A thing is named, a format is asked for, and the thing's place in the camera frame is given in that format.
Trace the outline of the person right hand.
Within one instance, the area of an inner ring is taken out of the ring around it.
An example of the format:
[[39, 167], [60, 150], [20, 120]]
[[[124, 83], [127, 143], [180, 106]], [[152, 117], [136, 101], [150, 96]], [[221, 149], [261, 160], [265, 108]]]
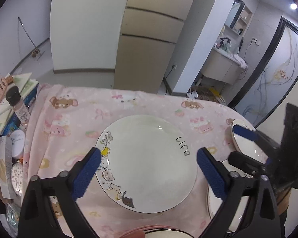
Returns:
[[283, 192], [281, 192], [276, 198], [279, 215], [283, 214], [288, 209], [291, 190], [292, 190], [292, 187], [289, 187], [287, 190], [284, 190]]

